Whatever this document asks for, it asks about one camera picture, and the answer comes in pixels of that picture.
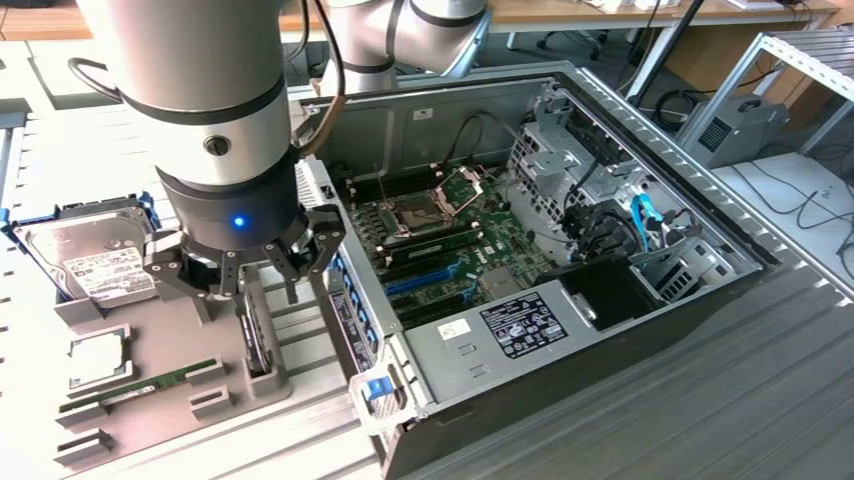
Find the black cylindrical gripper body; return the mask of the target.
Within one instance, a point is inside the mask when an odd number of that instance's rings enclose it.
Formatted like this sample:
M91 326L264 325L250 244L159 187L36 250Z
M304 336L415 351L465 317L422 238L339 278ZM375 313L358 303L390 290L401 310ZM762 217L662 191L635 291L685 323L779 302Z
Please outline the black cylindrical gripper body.
M158 173L192 253L216 259L224 252L276 241L291 245L303 237L308 217L298 198L296 161L298 151L290 149L259 176L226 186Z

